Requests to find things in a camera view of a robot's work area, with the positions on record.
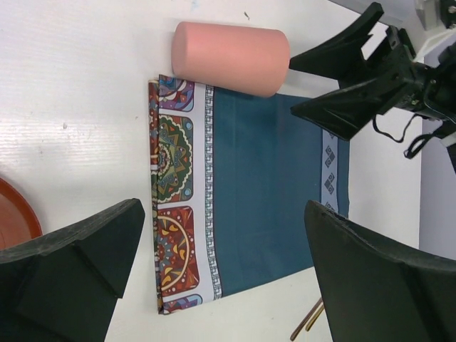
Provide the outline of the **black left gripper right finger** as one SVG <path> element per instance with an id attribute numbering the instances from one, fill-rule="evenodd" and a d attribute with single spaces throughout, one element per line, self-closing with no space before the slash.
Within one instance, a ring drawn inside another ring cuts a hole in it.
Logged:
<path id="1" fill-rule="evenodd" d="M 455 261 L 317 201 L 307 202 L 304 224 L 334 341 L 455 340 Z"/>

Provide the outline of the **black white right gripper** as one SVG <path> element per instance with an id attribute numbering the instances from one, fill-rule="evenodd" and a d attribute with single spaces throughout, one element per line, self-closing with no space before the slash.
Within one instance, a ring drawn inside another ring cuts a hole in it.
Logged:
<path id="1" fill-rule="evenodd" d="M 455 121 L 455 47 L 432 68 L 419 60 L 447 38 L 455 27 L 450 1 L 417 1 L 400 28 L 389 26 L 369 58 L 362 47 L 383 15 L 373 2 L 346 29 L 290 59 L 293 71 L 341 81 L 361 64 L 361 81 L 291 107 L 291 114 L 343 140 L 352 139 L 377 115 L 396 107 L 424 118 Z"/>

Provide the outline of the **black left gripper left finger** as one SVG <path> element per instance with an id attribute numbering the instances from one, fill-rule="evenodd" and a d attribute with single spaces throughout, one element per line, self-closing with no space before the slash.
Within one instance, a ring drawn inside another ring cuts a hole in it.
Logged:
<path id="1" fill-rule="evenodd" d="M 104 341 L 145 221 L 126 199 L 1 251 L 2 341 Z"/>

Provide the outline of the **red round plate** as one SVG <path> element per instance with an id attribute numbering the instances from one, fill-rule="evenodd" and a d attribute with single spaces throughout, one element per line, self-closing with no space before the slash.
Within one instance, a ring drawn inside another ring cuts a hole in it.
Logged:
<path id="1" fill-rule="evenodd" d="M 43 234 L 40 222 L 26 199 L 1 179 L 1 250 Z"/>

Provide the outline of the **pink plastic cup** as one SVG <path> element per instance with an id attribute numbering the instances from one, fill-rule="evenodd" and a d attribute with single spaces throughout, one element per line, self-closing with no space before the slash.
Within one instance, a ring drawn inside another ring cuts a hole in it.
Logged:
<path id="1" fill-rule="evenodd" d="M 178 78 L 264 98 L 286 80 L 290 55 L 280 30 L 188 21 L 177 25 L 171 45 Z"/>

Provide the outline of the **blue patterned placemat cloth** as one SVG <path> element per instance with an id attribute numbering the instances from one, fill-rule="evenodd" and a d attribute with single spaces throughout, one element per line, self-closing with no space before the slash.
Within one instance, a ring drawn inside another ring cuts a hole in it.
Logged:
<path id="1" fill-rule="evenodd" d="M 171 314 L 311 268 L 304 207 L 348 214 L 349 145 L 260 98 L 148 85 L 157 309 Z"/>

